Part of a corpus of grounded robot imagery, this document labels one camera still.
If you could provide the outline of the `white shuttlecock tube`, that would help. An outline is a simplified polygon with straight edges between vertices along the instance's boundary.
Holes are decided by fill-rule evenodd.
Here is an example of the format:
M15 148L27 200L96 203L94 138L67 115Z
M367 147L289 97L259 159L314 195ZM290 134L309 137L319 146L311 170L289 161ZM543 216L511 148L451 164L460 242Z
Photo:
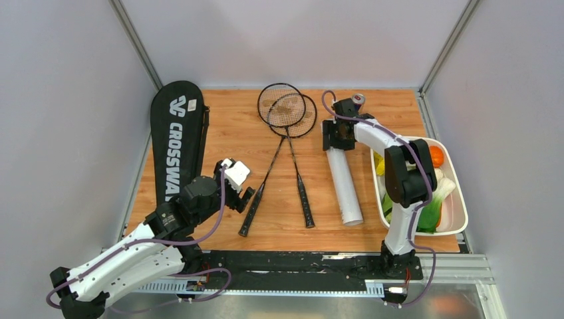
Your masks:
M337 201L344 226L352 227L364 222L358 197L345 152L330 147L326 151Z

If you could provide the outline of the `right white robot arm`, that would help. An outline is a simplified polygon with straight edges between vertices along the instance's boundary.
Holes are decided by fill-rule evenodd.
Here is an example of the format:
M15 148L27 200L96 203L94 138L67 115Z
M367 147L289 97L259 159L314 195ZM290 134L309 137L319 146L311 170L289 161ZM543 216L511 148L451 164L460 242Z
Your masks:
M322 124L326 152L344 223L362 220L345 151L356 143L379 152L384 158L384 182L392 200L392 221L376 264L384 276L396 278L416 261L414 235L422 208L432 201L437 180L429 145L423 139L407 140L382 126L369 114L359 114L364 98L334 100L327 111L333 119Z

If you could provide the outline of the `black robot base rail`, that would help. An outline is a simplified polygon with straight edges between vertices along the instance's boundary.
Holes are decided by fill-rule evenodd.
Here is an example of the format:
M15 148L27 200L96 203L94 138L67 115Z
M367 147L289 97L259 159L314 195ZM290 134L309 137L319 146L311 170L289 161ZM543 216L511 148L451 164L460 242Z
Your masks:
M406 299L407 286L423 277L420 259L414 252L404 257L388 253L338 253L307 251L198 251L181 270L201 272L208 289L282 294L337 294L367 292L373 280L395 282L402 292L388 288L374 295Z

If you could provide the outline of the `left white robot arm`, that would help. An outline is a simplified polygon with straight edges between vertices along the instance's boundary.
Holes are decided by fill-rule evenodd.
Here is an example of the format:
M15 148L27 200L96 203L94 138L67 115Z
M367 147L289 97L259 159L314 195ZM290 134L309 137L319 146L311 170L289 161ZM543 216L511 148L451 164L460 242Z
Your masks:
M199 243L218 228L194 239L198 225L224 208L242 212L254 189L243 188L251 170L226 158L213 176L197 176L181 184L175 169L168 170L165 201L133 232L94 259L74 268L50 273L53 291L47 303L65 318L100 318L129 292L163 276L195 275L204 265Z

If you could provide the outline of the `black Crossway racket bag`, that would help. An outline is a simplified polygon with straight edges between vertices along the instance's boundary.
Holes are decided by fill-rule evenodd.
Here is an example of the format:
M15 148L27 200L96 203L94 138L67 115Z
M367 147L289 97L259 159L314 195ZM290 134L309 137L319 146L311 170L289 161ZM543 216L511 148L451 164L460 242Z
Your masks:
M200 175L209 124L200 88L179 80L163 86L150 106L157 206Z

